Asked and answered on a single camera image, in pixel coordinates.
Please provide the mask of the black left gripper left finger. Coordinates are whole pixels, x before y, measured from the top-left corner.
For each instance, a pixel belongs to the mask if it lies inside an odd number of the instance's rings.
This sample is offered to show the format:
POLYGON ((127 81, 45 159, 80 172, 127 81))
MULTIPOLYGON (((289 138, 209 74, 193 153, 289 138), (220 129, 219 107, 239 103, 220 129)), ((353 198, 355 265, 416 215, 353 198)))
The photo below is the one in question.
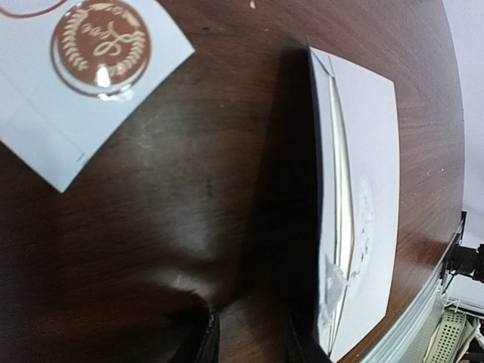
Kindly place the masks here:
POLYGON ((213 307, 206 307, 203 310, 196 333, 191 362, 219 363, 220 320, 219 313, 213 307))

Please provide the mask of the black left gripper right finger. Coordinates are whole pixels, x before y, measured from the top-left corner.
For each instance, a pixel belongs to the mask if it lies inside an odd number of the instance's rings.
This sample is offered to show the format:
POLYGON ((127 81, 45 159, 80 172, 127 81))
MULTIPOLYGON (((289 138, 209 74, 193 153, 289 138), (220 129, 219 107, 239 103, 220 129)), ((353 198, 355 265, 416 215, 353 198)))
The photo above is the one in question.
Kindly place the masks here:
POLYGON ((286 362, 331 363, 323 349, 316 343, 309 329, 295 313, 287 315, 285 327, 286 362))

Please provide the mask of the grey envelope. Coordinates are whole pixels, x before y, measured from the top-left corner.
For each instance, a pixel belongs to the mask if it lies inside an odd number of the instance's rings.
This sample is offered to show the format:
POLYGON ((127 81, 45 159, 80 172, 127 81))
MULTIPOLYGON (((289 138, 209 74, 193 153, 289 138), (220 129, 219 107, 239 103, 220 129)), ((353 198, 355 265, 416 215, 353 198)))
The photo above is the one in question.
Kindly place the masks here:
POLYGON ((339 361, 384 318, 396 257, 400 149, 393 82, 358 64, 309 49, 318 178, 318 302, 315 339, 339 361), (349 156, 354 248, 349 280, 336 261, 330 78, 336 79, 349 156))

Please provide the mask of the white sticker sheet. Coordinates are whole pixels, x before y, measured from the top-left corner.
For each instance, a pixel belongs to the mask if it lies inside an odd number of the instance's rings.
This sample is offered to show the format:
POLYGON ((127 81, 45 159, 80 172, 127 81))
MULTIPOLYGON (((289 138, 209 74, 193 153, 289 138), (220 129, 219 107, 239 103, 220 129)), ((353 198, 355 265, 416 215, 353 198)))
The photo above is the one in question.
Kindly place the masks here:
POLYGON ((65 191, 193 52, 156 1, 3 1, 2 143, 65 191))

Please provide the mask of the brown seal sticker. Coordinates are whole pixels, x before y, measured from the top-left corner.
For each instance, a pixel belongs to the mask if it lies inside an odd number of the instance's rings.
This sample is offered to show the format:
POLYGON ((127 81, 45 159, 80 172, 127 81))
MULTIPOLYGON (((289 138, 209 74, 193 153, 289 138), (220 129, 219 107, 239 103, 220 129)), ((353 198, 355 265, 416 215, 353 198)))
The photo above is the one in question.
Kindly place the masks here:
POLYGON ((144 75, 151 39, 146 21, 124 1, 81 1, 59 20, 51 38, 55 73, 88 97, 118 95, 144 75))

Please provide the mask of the green perforated basket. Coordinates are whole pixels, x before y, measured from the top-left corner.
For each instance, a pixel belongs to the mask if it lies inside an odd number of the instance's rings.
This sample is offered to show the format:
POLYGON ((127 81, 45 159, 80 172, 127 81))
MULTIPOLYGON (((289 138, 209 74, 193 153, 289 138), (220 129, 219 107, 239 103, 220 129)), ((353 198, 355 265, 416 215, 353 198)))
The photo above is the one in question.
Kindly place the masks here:
POLYGON ((475 317, 445 310, 434 332, 423 360, 429 363, 459 362, 476 335, 479 320, 475 317))

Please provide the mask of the front aluminium rail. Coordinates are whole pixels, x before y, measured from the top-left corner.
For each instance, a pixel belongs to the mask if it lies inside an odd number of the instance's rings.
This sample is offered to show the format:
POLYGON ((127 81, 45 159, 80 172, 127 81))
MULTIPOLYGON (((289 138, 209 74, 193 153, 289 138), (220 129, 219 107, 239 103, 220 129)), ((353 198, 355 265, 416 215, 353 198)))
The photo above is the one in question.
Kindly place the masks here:
POLYGON ((437 327, 444 309, 441 301, 444 259, 449 254, 449 250, 460 241, 463 230, 464 227, 459 225, 452 236, 451 243, 445 248, 444 254, 419 293, 389 331, 369 352, 350 354, 349 362, 422 362, 424 360, 433 330, 437 327))

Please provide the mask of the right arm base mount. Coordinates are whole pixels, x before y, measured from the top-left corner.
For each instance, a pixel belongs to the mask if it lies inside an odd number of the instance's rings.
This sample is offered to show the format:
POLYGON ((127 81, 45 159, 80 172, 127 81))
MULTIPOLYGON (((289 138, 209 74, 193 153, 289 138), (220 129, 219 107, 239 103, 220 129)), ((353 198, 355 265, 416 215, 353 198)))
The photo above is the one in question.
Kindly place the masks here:
POLYGON ((483 282, 483 244, 478 247, 463 245, 467 212, 461 212, 461 223, 451 242, 443 262, 443 271, 451 275, 462 275, 483 282))

